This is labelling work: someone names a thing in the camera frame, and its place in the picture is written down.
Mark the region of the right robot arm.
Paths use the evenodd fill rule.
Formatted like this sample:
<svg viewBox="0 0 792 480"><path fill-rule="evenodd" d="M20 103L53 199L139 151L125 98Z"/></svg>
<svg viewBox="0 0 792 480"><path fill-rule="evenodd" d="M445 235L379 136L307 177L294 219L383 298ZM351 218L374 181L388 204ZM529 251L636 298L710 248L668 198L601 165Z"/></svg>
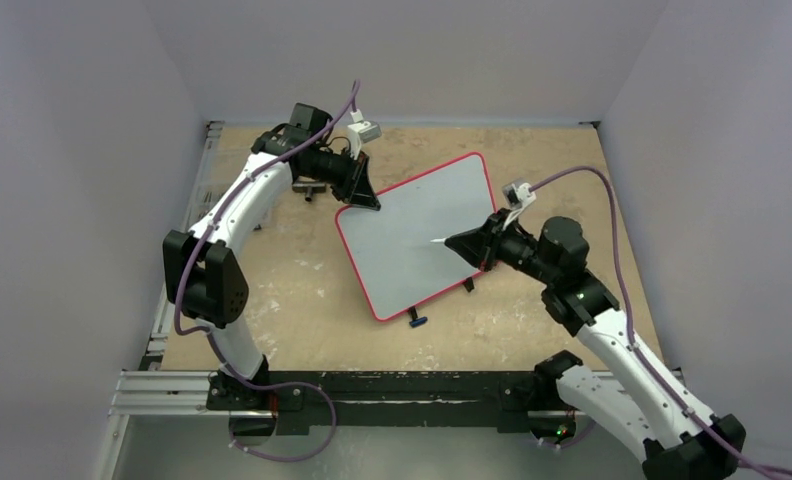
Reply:
<svg viewBox="0 0 792 480"><path fill-rule="evenodd" d="M443 239L469 265L497 263L541 282L550 317L594 353L618 387L605 386L583 362L561 351L535 367L537 383L583 411L641 463L648 479L725 479L739 468L746 430L719 416L671 374L635 334L628 316L587 267L589 244L567 217L545 221L538 236L509 221L508 210Z"/></svg>

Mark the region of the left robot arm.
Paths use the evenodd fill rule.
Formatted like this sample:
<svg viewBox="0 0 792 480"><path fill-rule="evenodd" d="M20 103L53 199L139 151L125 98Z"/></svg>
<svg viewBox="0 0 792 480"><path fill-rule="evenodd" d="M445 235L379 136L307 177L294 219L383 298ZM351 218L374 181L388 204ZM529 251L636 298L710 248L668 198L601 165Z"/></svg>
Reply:
<svg viewBox="0 0 792 480"><path fill-rule="evenodd" d="M266 357L242 318L249 286L239 260L248 236L300 177L324 184L343 204L381 207L363 150L381 136L381 128L353 103L343 112L350 118L348 144L335 151L329 138L336 118L296 104L289 121L255 139L242 171L218 202L187 230L172 230L162 242L176 334L205 334L220 373L244 387L264 391L268 376Z"/></svg>

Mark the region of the pink framed whiteboard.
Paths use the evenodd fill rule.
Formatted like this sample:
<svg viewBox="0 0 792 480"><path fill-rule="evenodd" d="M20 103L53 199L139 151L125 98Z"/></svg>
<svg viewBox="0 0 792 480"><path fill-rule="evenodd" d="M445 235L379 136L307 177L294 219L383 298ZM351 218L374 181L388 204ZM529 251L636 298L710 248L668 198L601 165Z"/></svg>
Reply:
<svg viewBox="0 0 792 480"><path fill-rule="evenodd" d="M377 196L379 211L343 207L334 217L375 320L392 320L467 277L479 276L479 270L430 240L478 227L495 212L481 153L440 164Z"/></svg>

